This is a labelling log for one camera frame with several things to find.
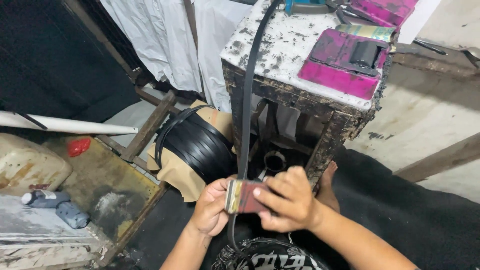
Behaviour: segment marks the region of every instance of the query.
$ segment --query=white pipe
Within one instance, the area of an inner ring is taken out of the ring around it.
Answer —
[[[39,121],[48,129],[47,131],[60,131],[76,134],[131,134],[138,133],[138,128],[129,126],[109,125],[85,121],[53,118],[29,114],[30,117]],[[42,129],[24,117],[9,111],[0,110],[0,125],[11,127],[24,127]]]

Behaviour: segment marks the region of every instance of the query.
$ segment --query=red plastic bag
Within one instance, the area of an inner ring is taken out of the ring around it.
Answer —
[[[71,141],[68,143],[68,155],[70,157],[76,157],[87,151],[89,147],[90,138]]]

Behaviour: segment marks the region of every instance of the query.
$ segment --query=black t-shirt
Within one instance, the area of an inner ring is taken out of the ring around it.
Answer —
[[[244,240],[239,248],[250,257],[256,270],[330,270],[308,252],[273,238]],[[212,270],[248,270],[248,265],[245,258],[226,246],[218,254]]]

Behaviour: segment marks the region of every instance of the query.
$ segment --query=bare foot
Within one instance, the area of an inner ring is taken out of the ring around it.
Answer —
[[[336,199],[332,190],[332,179],[337,169],[338,166],[336,165],[335,161],[331,161],[328,164],[328,167],[320,177],[320,191],[315,198],[337,213],[340,213],[340,205],[338,204],[338,200]]]
[[[332,185],[333,174],[337,169],[338,166],[336,165],[335,161],[331,161],[320,177],[321,186]]]

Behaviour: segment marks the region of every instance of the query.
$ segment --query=white bottle cap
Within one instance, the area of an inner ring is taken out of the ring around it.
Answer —
[[[25,194],[22,196],[22,203],[23,203],[23,204],[27,204],[27,203],[29,203],[31,200],[32,200],[32,194],[31,194],[31,193],[25,193]]]

